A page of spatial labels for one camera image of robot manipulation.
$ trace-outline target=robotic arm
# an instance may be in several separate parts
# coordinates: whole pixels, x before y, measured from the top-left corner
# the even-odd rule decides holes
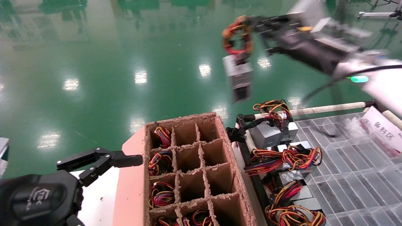
[[[69,172],[92,164],[75,178]],[[77,218],[82,188],[91,185],[111,167],[142,164],[141,155],[126,156],[101,147],[57,161],[57,172],[0,180],[0,225],[84,226]]]
[[[245,47],[234,51],[231,38],[239,30],[243,30],[241,41]],[[249,77],[235,80],[247,78],[241,71],[250,67],[247,65],[252,49],[250,32],[259,34],[267,55],[286,54],[330,76],[330,83],[312,92],[304,101],[346,77],[363,75],[369,81],[362,84],[362,90],[402,116],[402,98],[395,93],[401,81],[402,61],[388,59],[384,51],[364,50],[360,44],[371,34],[327,17],[318,0],[300,0],[283,16],[239,17],[223,31],[224,48],[233,58],[232,65],[225,59],[224,63],[235,97],[239,97],[237,91],[242,92],[242,98],[250,94]]]

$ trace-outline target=metal frame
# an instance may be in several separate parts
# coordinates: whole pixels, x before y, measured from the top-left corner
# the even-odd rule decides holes
[[[377,7],[378,0],[375,2],[373,7]],[[359,17],[361,18],[363,16],[377,16],[377,17],[386,17],[384,19],[390,18],[390,17],[396,17],[396,19],[402,21],[402,14],[401,14],[401,9],[402,9],[402,0],[399,0],[398,7],[396,8],[395,12],[359,12]]]

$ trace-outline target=white sign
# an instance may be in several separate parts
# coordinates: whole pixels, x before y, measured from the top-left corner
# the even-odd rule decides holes
[[[401,153],[402,131],[385,118],[375,107],[370,107],[362,117],[362,122],[368,127],[370,132],[381,138],[383,142],[396,152]]]

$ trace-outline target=colorful wires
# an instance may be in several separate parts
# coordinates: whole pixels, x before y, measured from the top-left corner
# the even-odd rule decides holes
[[[153,226],[171,226],[171,224],[174,224],[174,226],[178,226],[178,223],[176,221],[169,221],[167,217],[160,216],[156,219]]]
[[[308,170],[311,166],[318,166],[322,160],[320,147],[304,149],[303,146],[289,146],[283,152],[272,150],[253,150],[253,157],[244,167],[248,175],[269,173],[283,163],[289,165],[289,170]]]
[[[241,54],[241,53],[250,54],[252,51],[252,39],[250,34],[250,28],[248,25],[244,23],[246,19],[247,16],[239,16],[238,18],[236,18],[234,23],[232,23],[222,31],[222,36],[224,38],[223,46],[225,51],[230,55]],[[233,41],[230,40],[239,30],[243,31],[240,37],[244,42],[244,48],[240,50],[235,49],[233,47],[234,46]]]
[[[302,189],[302,184],[292,181],[274,194],[272,204],[265,208],[267,218],[278,226],[322,226],[326,219],[323,213],[310,211],[302,206],[289,205],[290,199]],[[311,214],[312,221],[306,216]]]
[[[186,217],[183,217],[183,226],[191,226],[190,220]]]
[[[265,101],[261,104],[253,106],[254,111],[260,111],[262,115],[267,118],[272,118],[282,122],[283,120],[291,120],[292,114],[285,100],[271,100]]]
[[[170,131],[159,126],[157,122],[155,122],[155,125],[156,125],[156,129],[155,129],[154,133],[156,133],[156,135],[158,135],[160,140],[162,141],[161,147],[162,148],[170,147],[170,141],[172,139],[170,137]]]
[[[172,168],[173,153],[171,150],[164,150],[156,153],[148,164],[148,170],[151,176],[158,176],[164,173],[170,173]]]
[[[311,166],[318,166],[322,161],[322,150],[320,147],[310,149],[308,154],[299,152],[297,146],[289,146],[283,151],[282,161],[288,164],[292,170],[308,170]]]
[[[148,205],[151,209],[174,203],[174,187],[165,182],[155,182],[151,188]]]
[[[212,219],[209,213],[202,209],[195,211],[191,216],[191,220],[196,226],[212,226]]]

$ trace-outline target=plastic grid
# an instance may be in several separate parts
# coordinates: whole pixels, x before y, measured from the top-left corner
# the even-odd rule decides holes
[[[145,204],[145,225],[153,225],[159,216],[177,219],[197,209],[209,211],[214,226],[252,226],[255,216],[243,179],[221,119],[215,113],[159,121],[172,132],[173,172],[150,176],[146,170],[144,191],[163,181],[174,186],[175,203],[151,209]],[[162,148],[154,148],[155,125],[146,125],[144,162]]]
[[[306,178],[331,226],[402,225],[402,158],[389,157],[370,135],[345,129],[364,113],[299,121],[295,141],[324,151],[323,163]],[[317,131],[338,134],[327,138]]]

